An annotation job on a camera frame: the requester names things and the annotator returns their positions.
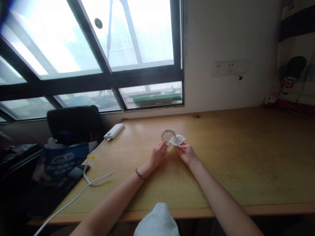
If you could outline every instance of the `white tissue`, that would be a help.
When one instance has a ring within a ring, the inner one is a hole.
[[[172,137],[169,142],[173,144],[174,146],[179,146],[181,145],[182,142],[185,141],[185,139],[186,138],[184,136],[178,134],[176,135],[176,140],[174,140],[174,137]]]
[[[57,139],[54,139],[54,138],[49,138],[48,139],[48,143],[45,144],[45,148],[48,148],[48,149],[59,149],[59,148],[67,148],[68,146],[65,146],[63,144],[57,144],[58,140]]]

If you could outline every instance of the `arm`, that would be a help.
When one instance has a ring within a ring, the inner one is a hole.
[[[198,181],[226,235],[263,235],[244,209],[202,165],[192,147],[183,144],[175,148]]]
[[[153,149],[151,158],[144,163],[138,172],[145,178],[158,167],[166,152],[166,141]],[[143,184],[137,174],[132,173],[117,188],[110,192],[75,228],[71,236],[106,235]]]

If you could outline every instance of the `black window frame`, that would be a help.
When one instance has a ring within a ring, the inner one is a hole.
[[[8,9],[13,0],[5,4],[6,11],[2,13],[1,26],[6,17],[10,16]],[[67,0],[70,9],[75,16],[82,33],[84,34],[102,73],[73,76],[66,78],[41,80],[31,69],[28,63],[16,52],[12,46],[1,36],[0,56],[2,56],[25,80],[26,83],[0,86],[0,102],[8,100],[45,97],[55,109],[62,108],[62,105],[54,98],[56,95],[100,91],[106,89],[114,90],[114,95],[121,108],[121,111],[102,111],[100,113],[117,113],[131,110],[144,110],[160,107],[184,106],[184,53],[183,37],[181,36],[182,24],[182,1],[170,0],[171,28],[173,40],[174,65],[156,66],[142,69],[131,69],[112,71],[103,49],[94,32],[91,22],[83,7],[81,0]],[[127,108],[119,92],[121,88],[161,84],[169,82],[182,83],[182,102],[164,106],[151,106],[143,108]],[[41,120],[43,118],[16,120],[0,106],[0,117],[7,122]]]

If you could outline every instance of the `cartoon character print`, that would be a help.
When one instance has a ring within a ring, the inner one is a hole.
[[[291,89],[294,87],[294,83],[301,77],[301,73],[306,66],[306,58],[302,56],[292,57],[287,66],[286,73],[284,75],[283,88]]]

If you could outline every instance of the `bracelet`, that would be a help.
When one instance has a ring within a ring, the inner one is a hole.
[[[144,182],[146,182],[147,180],[139,174],[138,169],[136,168],[136,174],[139,176],[140,179],[143,179]]]

